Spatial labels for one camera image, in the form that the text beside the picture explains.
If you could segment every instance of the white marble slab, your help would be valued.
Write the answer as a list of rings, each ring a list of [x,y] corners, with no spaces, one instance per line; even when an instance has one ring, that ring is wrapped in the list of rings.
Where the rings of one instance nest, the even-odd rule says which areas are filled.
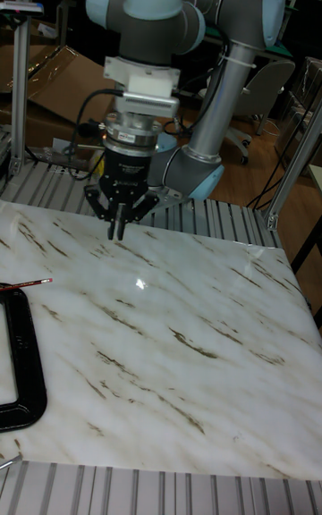
[[[322,478],[321,339],[283,251],[135,225],[110,242],[0,202],[0,282],[48,276],[25,290],[47,411],[3,456]]]

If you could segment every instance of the black cable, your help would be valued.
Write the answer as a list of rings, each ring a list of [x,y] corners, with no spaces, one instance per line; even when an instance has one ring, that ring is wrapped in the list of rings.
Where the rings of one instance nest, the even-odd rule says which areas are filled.
[[[72,172],[72,150],[75,148],[76,144],[75,144],[75,140],[76,140],[76,135],[78,133],[78,129],[79,129],[79,126],[80,126],[80,122],[81,122],[81,117],[84,113],[84,110],[85,110],[85,107],[87,106],[88,102],[95,96],[98,96],[99,94],[110,94],[110,95],[114,95],[114,96],[119,96],[121,97],[123,95],[123,91],[120,90],[120,89],[110,89],[110,88],[106,88],[106,89],[97,89],[95,92],[92,92],[91,94],[89,94],[89,96],[87,96],[87,98],[83,101],[81,107],[80,107],[80,111],[78,113],[78,116],[77,116],[77,120],[76,120],[76,124],[75,124],[75,129],[72,133],[72,141],[71,141],[71,144],[69,146],[69,152],[68,152],[68,165],[67,165],[67,168],[68,168],[68,173],[69,175],[71,175],[71,177],[77,181],[77,182],[83,182],[84,180],[86,179],[89,179],[92,174],[94,173],[94,171],[96,170],[98,164],[102,161],[103,159],[103,155],[104,153],[102,153],[102,156],[99,158],[98,162],[95,164],[95,166],[93,167],[93,169],[87,173],[86,175],[83,175],[82,177],[78,177],[78,175],[75,173]]]
[[[38,160],[37,156],[35,156],[33,151],[31,151],[31,149],[28,146],[26,146],[26,144],[25,144],[25,151],[28,153],[28,155],[31,157],[31,159],[34,160],[35,163],[38,163],[39,160]]]
[[[276,171],[277,171],[277,169],[278,169],[279,165],[282,163],[282,160],[283,160],[283,158],[284,158],[284,155],[285,155],[285,153],[286,153],[287,149],[290,147],[291,143],[292,143],[292,142],[293,142],[293,140],[295,139],[295,136],[296,136],[297,132],[299,131],[299,129],[300,129],[301,125],[303,124],[303,122],[304,122],[304,120],[305,120],[306,116],[308,115],[308,113],[309,113],[309,111],[310,111],[310,108],[312,107],[312,105],[313,105],[313,103],[314,103],[314,101],[315,101],[315,98],[316,98],[317,94],[318,94],[318,93],[316,93],[316,95],[312,98],[312,100],[310,101],[309,107],[305,110],[305,112],[304,112],[304,114],[303,114],[302,118],[300,119],[299,123],[298,123],[298,124],[297,124],[297,126],[295,127],[295,130],[294,130],[294,132],[292,133],[292,136],[291,136],[291,137],[290,137],[290,139],[288,140],[287,144],[285,145],[284,150],[282,151],[282,154],[279,156],[278,161],[277,161],[277,164],[275,165],[275,168],[274,168],[273,172],[272,172],[272,173],[271,173],[271,175],[269,176],[269,178],[268,178],[268,180],[267,180],[267,182],[266,182],[266,184],[265,184],[264,189],[261,191],[261,193],[259,193],[259,195],[257,195],[257,196],[256,196],[256,197],[255,197],[255,198],[250,202],[250,203],[253,203],[254,201],[256,201],[256,203],[255,203],[255,205],[254,205],[253,209],[256,209],[256,208],[257,208],[259,201],[262,199],[263,195],[265,195],[265,193],[267,193],[267,187],[268,187],[269,183],[272,181],[272,179],[273,179],[273,177],[274,177],[274,175],[275,175],[275,173],[276,173]]]
[[[303,173],[303,171],[308,167],[308,165],[309,165],[309,163],[310,163],[310,161],[311,161],[312,157],[313,157],[313,156],[314,156],[314,154],[316,153],[316,151],[317,151],[317,148],[313,148],[313,149],[312,149],[312,151],[310,152],[309,157],[308,157],[308,159],[306,160],[306,162],[305,162],[304,166],[301,168],[301,173],[300,173],[300,175],[301,175],[301,174]],[[274,183],[274,185],[272,185],[272,187],[270,187],[266,192],[268,192],[268,191],[272,190],[276,185],[278,185],[278,184],[282,181],[283,177],[281,177],[281,179],[279,179],[279,180],[278,180],[278,182]],[[270,199],[269,201],[266,201],[265,203],[263,203],[263,205],[258,205],[258,209],[261,209],[262,207],[265,207],[266,205],[269,205],[271,201],[272,201],[272,199]]]
[[[271,185],[271,187],[268,187],[265,191],[262,191],[262,197],[263,197],[263,195],[265,195],[265,194],[266,194],[266,193],[268,193],[269,191],[273,190],[273,189],[274,189],[274,187],[276,187],[276,185],[278,185],[278,184],[282,181],[282,179],[283,179],[283,176],[278,180],[278,182],[274,183],[274,185]],[[258,196],[254,197],[254,199],[252,199],[252,200],[250,201],[250,203],[248,203],[248,204],[246,205],[246,207],[250,207],[250,205],[252,205],[252,203],[254,203],[254,201],[256,201],[256,199],[257,199],[257,198],[258,198]]]
[[[223,30],[221,30],[216,24],[211,24],[210,25],[211,28],[214,28],[217,30],[217,32],[219,33],[221,39],[223,40],[223,52],[220,54],[219,58],[218,58],[218,61],[216,63],[216,66],[217,67],[220,67],[221,66],[221,69],[220,69],[220,73],[219,73],[219,76],[218,76],[218,80],[217,80],[217,84],[215,86],[215,89],[214,89],[214,92],[211,96],[211,98],[208,100],[207,104],[205,105],[205,107],[203,109],[201,109],[201,112],[199,113],[199,116],[197,117],[197,120],[192,123],[188,128],[186,128],[183,123],[182,123],[182,134],[185,135],[185,136],[190,136],[192,134],[192,131],[193,131],[193,128],[202,120],[202,118],[204,117],[204,115],[206,114],[206,112],[208,111],[209,107],[210,107],[210,104],[211,102],[213,101],[217,91],[218,91],[218,88],[219,88],[219,85],[220,85],[220,82],[221,82],[221,79],[222,79],[222,76],[223,76],[223,71],[224,71],[224,67],[225,67],[225,58],[229,55],[229,52],[230,52],[230,47],[231,47],[231,44],[230,44],[230,40],[228,38],[228,36],[225,34],[225,32]],[[203,77],[208,77],[212,74],[213,71],[208,71],[208,72],[204,72],[203,74],[200,74],[199,76],[196,76],[195,78],[191,78],[190,80],[188,80],[187,82],[185,82],[183,84],[183,86],[177,91],[177,94],[180,94],[180,92],[186,88],[188,86],[188,84],[192,83],[193,81],[195,80],[198,80],[198,79],[201,79]],[[167,122],[164,126],[164,131],[165,133],[168,133],[170,135],[174,135],[173,132],[170,132],[170,131],[167,131],[165,129],[165,127],[167,125],[169,125],[170,123],[174,123],[174,120],[170,121],[170,122]]]

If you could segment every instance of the white mounting bracket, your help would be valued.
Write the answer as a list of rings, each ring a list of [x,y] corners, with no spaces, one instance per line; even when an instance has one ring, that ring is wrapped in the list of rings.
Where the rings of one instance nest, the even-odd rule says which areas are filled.
[[[133,94],[170,97],[178,86],[180,70],[107,57],[104,78],[120,82]]]
[[[267,219],[267,228],[269,231],[277,231],[278,214],[272,214]]]

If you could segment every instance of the floor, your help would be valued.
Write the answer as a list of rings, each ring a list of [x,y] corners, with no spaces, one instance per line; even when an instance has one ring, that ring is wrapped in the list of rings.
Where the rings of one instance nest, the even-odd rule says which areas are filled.
[[[190,112],[186,111],[184,115],[187,121],[193,121],[193,113],[190,115]],[[249,147],[249,162],[242,165],[239,149],[229,140],[225,140],[220,151],[225,172],[210,198],[246,206],[262,191],[277,163],[278,157],[274,149],[276,137],[266,132],[257,136],[257,123],[232,122],[232,126],[249,133],[253,138]],[[266,130],[276,134],[274,124],[268,123]],[[283,173],[284,169],[280,165],[272,182],[280,179]],[[264,204],[273,194],[273,191],[269,192],[261,203]],[[314,182],[306,177],[300,177],[287,198],[278,221],[278,234],[290,262],[321,216],[321,212],[322,198]],[[322,302],[322,259],[317,247],[311,251],[296,276],[315,314]]]

